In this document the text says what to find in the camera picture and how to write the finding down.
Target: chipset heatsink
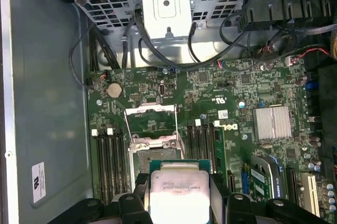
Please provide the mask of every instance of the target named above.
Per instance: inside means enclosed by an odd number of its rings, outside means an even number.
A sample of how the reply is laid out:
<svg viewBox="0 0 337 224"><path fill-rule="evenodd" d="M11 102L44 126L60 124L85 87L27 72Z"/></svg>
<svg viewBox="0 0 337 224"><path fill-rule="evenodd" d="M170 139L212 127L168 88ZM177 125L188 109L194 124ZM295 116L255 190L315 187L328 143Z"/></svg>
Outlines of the chipset heatsink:
<svg viewBox="0 0 337 224"><path fill-rule="evenodd" d="M258 140L290 138L291 125L287 106L253 110L255 137Z"/></svg>

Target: pcie slot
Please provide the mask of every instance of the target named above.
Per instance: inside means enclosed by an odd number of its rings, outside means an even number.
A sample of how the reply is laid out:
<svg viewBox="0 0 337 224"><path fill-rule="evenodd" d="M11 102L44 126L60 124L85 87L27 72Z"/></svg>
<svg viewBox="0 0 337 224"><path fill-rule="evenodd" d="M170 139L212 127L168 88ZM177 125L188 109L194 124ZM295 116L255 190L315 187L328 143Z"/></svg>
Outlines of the pcie slot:
<svg viewBox="0 0 337 224"><path fill-rule="evenodd" d="M228 188L231 193L236 192L236 187L235 187L235 175L229 170L227 171L227 181L228 181Z"/></svg>
<svg viewBox="0 0 337 224"><path fill-rule="evenodd" d="M296 179L296 172L293 168L286 168L286 182L288 187L289 200L299 205L298 183Z"/></svg>
<svg viewBox="0 0 337 224"><path fill-rule="evenodd" d="M194 159L195 155L193 154L193 127L187 126L187 143L189 145L190 158Z"/></svg>
<svg viewBox="0 0 337 224"><path fill-rule="evenodd" d="M302 173L302 186L304 186L304 208L319 217L320 209L318 204L315 175Z"/></svg>

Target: gray metal panel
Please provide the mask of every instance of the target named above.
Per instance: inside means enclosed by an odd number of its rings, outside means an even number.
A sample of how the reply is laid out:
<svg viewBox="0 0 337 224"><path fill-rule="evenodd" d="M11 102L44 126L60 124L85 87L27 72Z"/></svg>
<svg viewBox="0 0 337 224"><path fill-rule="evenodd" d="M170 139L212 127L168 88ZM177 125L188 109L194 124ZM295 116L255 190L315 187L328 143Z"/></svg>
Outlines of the gray metal panel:
<svg viewBox="0 0 337 224"><path fill-rule="evenodd" d="M9 221L47 223L92 196L85 92L68 68L79 16L59 0L1 3ZM74 54L78 71L81 52ZM34 204L32 166L40 162L46 197Z"/></svg>

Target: connector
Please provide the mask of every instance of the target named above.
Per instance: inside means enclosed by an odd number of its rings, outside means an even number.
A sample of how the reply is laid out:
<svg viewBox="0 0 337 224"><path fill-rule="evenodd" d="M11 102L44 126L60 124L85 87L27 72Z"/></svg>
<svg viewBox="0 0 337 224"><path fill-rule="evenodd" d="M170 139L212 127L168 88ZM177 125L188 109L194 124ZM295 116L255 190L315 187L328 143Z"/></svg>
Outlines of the connector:
<svg viewBox="0 0 337 224"><path fill-rule="evenodd" d="M302 185L305 188L303 192L304 205L305 205L304 208L310 213L319 217L320 208L318 205L317 186L316 186L315 176L309 173L303 173L302 174Z"/></svg>
<svg viewBox="0 0 337 224"><path fill-rule="evenodd" d="M299 193L296 180L296 172L293 168L286 168L286 182L288 187L289 200L296 205L299 205Z"/></svg>
<svg viewBox="0 0 337 224"><path fill-rule="evenodd" d="M235 193L236 192L235 175L230 170L227 171L227 181L230 192Z"/></svg>

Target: capacitor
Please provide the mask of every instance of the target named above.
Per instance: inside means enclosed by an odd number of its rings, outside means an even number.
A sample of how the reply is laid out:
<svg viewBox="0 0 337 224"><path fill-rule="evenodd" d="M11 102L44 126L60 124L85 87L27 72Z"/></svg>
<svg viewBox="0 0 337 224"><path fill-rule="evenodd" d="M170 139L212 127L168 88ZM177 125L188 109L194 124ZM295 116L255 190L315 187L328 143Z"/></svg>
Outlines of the capacitor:
<svg viewBox="0 0 337 224"><path fill-rule="evenodd" d="M304 81L307 81L308 80L308 77L306 75L303 75L303 76L299 76L297 78L297 80L304 80Z"/></svg>
<svg viewBox="0 0 337 224"><path fill-rule="evenodd" d="M310 145L313 146L313 147L320 147L320 146L322 146L322 143L321 142L311 141Z"/></svg>
<svg viewBox="0 0 337 224"><path fill-rule="evenodd" d="M328 189L323 190L324 195L329 196L330 198L335 196L335 193L333 191L329 191Z"/></svg>
<svg viewBox="0 0 337 224"><path fill-rule="evenodd" d="M318 165L318 166L322 165L322 162L318 160L317 158L311 158L310 162L312 162L314 165Z"/></svg>
<svg viewBox="0 0 337 224"><path fill-rule="evenodd" d="M330 191L333 190L333 184L328 183L328 182L323 182L322 187L325 188L325 189L328 189Z"/></svg>
<svg viewBox="0 0 337 224"><path fill-rule="evenodd" d="M321 166L315 165L315 166L314 166L314 171L316 171L316 172L321 172Z"/></svg>
<svg viewBox="0 0 337 224"><path fill-rule="evenodd" d="M306 162L304 166L310 170L313 170L315 165L312 162Z"/></svg>
<svg viewBox="0 0 337 224"><path fill-rule="evenodd" d="M245 108L246 104L243 101L241 101L241 102L239 102L238 106L240 108Z"/></svg>
<svg viewBox="0 0 337 224"><path fill-rule="evenodd" d="M320 142L321 141L321 139L319 138L319 137L317 137L317 136L309 136L309 140L310 141L315 141L315 142Z"/></svg>
<svg viewBox="0 0 337 224"><path fill-rule="evenodd" d="M324 207L332 212L336 211L336 206L334 206L333 204L324 203Z"/></svg>
<svg viewBox="0 0 337 224"><path fill-rule="evenodd" d="M303 86L305 84L305 80L296 80L295 85L296 86Z"/></svg>
<svg viewBox="0 0 337 224"><path fill-rule="evenodd" d="M326 201L326 202L329 203L329 204L335 204L335 203L336 203L336 201L335 201L334 198L330 198L330 197L328 197L328 196L325 196L325 197L324 197L324 201Z"/></svg>

